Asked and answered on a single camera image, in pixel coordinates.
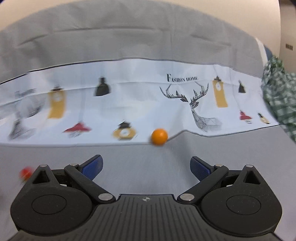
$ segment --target deer antler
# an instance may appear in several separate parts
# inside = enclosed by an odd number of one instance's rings
[[[190,105],[191,105],[191,106],[195,106],[196,101],[197,101],[198,99],[200,99],[201,97],[205,96],[206,93],[207,93],[207,91],[208,91],[208,89],[209,89],[209,84],[207,84],[207,89],[205,90],[205,88],[204,88],[202,85],[200,85],[200,84],[197,83],[197,82],[195,82],[195,83],[198,84],[198,85],[201,87],[202,91],[201,91],[200,94],[198,95],[198,94],[196,93],[196,91],[193,90],[195,96],[194,96],[192,99],[190,99],[190,100],[191,100],[191,102],[190,102]]]
[[[160,88],[161,92],[163,93],[163,95],[169,99],[176,99],[176,98],[179,98],[181,101],[183,102],[188,102],[188,100],[186,99],[185,95],[180,95],[178,93],[178,91],[176,91],[176,95],[172,95],[170,94],[170,92],[168,91],[168,89],[170,88],[172,84],[169,85],[169,87],[165,90],[166,94],[163,92],[163,90]]]

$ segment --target silver screw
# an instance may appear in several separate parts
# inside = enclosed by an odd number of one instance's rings
[[[113,195],[110,193],[102,193],[99,195],[99,199],[102,201],[109,201],[113,198]]]
[[[183,200],[183,201],[191,201],[194,199],[194,195],[190,194],[190,193],[183,193],[180,195],[180,198]]]

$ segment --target green checkered cloth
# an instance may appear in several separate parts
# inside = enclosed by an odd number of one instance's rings
[[[286,73],[282,61],[273,56],[264,67],[261,88],[270,111],[296,142],[296,74]]]

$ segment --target deer head illustration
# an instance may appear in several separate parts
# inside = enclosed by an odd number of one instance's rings
[[[221,122],[217,119],[217,118],[204,118],[204,117],[200,117],[196,112],[195,112],[195,108],[198,106],[199,102],[197,101],[198,99],[200,99],[201,97],[205,96],[208,89],[209,89],[209,84],[207,84],[207,89],[205,90],[205,88],[200,85],[199,83],[195,82],[196,84],[198,84],[201,87],[201,91],[200,94],[197,94],[195,90],[193,90],[194,92],[194,97],[192,99],[190,99],[190,108],[192,111],[192,115],[194,117],[194,121],[197,125],[197,127],[205,132],[209,131],[209,130],[217,130],[220,129],[221,127]],[[163,92],[163,90],[160,88],[161,92],[163,93],[163,95],[169,99],[180,99],[183,102],[188,102],[187,98],[185,97],[185,95],[179,94],[178,91],[176,91],[176,95],[173,95],[169,92],[169,88],[171,87],[172,84],[169,85],[169,87],[165,90],[165,93]]]

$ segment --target beige wall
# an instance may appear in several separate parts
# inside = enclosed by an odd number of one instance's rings
[[[291,3],[281,4],[281,49],[280,58],[288,72],[296,73],[296,8]],[[294,47],[286,49],[286,44]]]
[[[0,30],[38,10],[77,0],[4,0],[0,5]],[[225,20],[257,37],[278,55],[281,23],[278,0],[164,0]]]

